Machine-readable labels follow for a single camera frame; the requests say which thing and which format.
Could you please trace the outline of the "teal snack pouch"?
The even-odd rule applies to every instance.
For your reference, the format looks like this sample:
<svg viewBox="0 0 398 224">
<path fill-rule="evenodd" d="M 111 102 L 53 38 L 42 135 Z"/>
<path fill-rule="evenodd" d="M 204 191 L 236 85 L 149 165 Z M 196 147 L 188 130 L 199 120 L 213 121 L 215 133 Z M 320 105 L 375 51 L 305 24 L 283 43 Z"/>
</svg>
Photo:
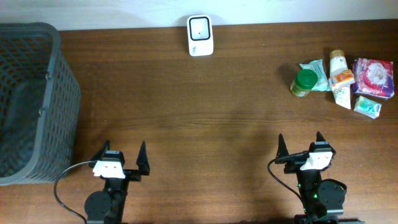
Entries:
<svg viewBox="0 0 398 224">
<path fill-rule="evenodd" d="M 323 60 L 314 60 L 310 63 L 300 63 L 299 64 L 302 69 L 312 70 L 317 74 L 318 81 L 315 86 L 312 88 L 312 91 L 331 91 L 330 84 L 328 82 L 328 78 L 326 76 L 325 70 L 323 68 Z"/>
</svg>

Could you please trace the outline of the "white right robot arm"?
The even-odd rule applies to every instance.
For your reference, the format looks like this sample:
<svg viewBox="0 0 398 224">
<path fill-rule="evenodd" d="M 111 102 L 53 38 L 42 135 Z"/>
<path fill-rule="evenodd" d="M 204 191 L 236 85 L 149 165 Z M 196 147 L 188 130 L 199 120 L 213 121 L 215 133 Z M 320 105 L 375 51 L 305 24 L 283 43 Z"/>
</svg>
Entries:
<svg viewBox="0 0 398 224">
<path fill-rule="evenodd" d="M 283 135 L 279 135 L 275 159 L 267 165 L 270 175 L 282 186 L 293 192 L 303 206 L 303 215 L 294 216 L 294 223 L 362 223 L 358 219 L 340 219 L 347 186 L 335 179 L 323 179 L 321 172 L 331 166 L 336 151 L 317 132 L 316 141 L 311 143 L 307 151 L 290 154 Z M 283 164 L 285 174 L 295 174 L 298 191 L 278 179 L 271 171 L 271 164 Z"/>
</svg>

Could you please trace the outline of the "teal Kleenex tissue pack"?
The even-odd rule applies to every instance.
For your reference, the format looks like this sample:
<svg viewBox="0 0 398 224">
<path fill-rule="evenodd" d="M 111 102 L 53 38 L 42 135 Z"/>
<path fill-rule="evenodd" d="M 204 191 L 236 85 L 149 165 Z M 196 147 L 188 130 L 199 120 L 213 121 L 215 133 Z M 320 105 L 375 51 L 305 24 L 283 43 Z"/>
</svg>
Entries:
<svg viewBox="0 0 398 224">
<path fill-rule="evenodd" d="M 373 100 L 359 96 L 356 99 L 354 111 L 366 115 L 372 119 L 379 117 L 382 105 Z"/>
</svg>

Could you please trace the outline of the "white cream tube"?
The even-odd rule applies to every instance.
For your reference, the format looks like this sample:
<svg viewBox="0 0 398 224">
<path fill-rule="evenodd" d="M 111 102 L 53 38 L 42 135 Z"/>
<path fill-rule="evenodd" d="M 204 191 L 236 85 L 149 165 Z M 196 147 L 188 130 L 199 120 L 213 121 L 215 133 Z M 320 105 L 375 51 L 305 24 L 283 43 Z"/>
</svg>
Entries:
<svg viewBox="0 0 398 224">
<path fill-rule="evenodd" d="M 330 78 L 348 70 L 345 53 L 342 50 L 330 52 Z M 335 103 L 346 109 L 351 109 L 351 90 L 349 86 L 330 87 L 335 98 Z"/>
</svg>

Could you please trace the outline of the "green lid jar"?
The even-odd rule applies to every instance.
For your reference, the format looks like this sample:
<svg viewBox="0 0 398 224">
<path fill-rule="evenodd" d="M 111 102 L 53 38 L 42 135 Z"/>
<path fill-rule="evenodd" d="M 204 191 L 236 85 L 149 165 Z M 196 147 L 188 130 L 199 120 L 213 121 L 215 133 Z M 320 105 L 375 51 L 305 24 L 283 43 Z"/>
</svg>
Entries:
<svg viewBox="0 0 398 224">
<path fill-rule="evenodd" d="M 290 85 L 290 91 L 297 97 L 307 96 L 317 84 L 318 76 L 311 69 L 302 69 Z"/>
</svg>

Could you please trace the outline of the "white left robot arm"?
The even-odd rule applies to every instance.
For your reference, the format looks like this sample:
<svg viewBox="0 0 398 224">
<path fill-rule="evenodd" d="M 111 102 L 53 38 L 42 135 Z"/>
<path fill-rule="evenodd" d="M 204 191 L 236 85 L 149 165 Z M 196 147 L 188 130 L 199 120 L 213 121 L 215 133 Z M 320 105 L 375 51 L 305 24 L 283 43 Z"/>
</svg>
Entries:
<svg viewBox="0 0 398 224">
<path fill-rule="evenodd" d="M 89 166 L 95 177 L 104 180 L 103 190 L 93 192 L 85 201 L 87 223 L 122 223 L 123 212 L 130 182 L 140 182 L 141 177 L 150 174 L 146 144 L 141 144 L 136 165 L 137 169 L 125 169 L 124 154 L 112 151 L 107 140 L 91 158 Z"/>
</svg>

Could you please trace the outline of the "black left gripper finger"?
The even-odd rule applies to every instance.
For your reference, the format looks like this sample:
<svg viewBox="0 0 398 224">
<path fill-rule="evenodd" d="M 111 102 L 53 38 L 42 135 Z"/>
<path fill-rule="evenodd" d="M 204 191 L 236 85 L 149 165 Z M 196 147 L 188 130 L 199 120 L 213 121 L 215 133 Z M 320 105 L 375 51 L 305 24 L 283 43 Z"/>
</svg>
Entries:
<svg viewBox="0 0 398 224">
<path fill-rule="evenodd" d="M 109 150 L 110 141 L 106 140 L 101 149 L 90 159 L 91 162 L 101 160 L 105 152 Z"/>
<path fill-rule="evenodd" d="M 147 158 L 146 142 L 143 141 L 137 156 L 136 165 L 139 168 L 140 174 L 150 174 L 150 165 Z"/>
</svg>

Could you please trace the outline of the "orange Kleenex tissue pack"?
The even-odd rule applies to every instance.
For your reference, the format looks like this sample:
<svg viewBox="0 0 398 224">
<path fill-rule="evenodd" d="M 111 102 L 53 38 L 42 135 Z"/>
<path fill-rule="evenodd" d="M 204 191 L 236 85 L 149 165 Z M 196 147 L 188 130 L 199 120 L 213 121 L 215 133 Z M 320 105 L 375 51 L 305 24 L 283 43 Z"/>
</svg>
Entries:
<svg viewBox="0 0 398 224">
<path fill-rule="evenodd" d="M 354 75 L 351 70 L 345 70 L 335 76 L 332 76 L 328 79 L 328 81 L 332 91 L 345 86 L 350 86 L 355 82 Z"/>
</svg>

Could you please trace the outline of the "red purple package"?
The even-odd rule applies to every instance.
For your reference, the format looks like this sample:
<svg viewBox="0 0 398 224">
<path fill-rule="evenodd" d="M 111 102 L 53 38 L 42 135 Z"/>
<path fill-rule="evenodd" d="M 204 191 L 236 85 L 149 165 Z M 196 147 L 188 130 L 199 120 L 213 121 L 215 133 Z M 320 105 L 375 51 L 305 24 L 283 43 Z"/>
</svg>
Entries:
<svg viewBox="0 0 398 224">
<path fill-rule="evenodd" d="M 357 58 L 353 65 L 352 91 L 387 100 L 395 95 L 394 63 L 387 60 Z"/>
</svg>

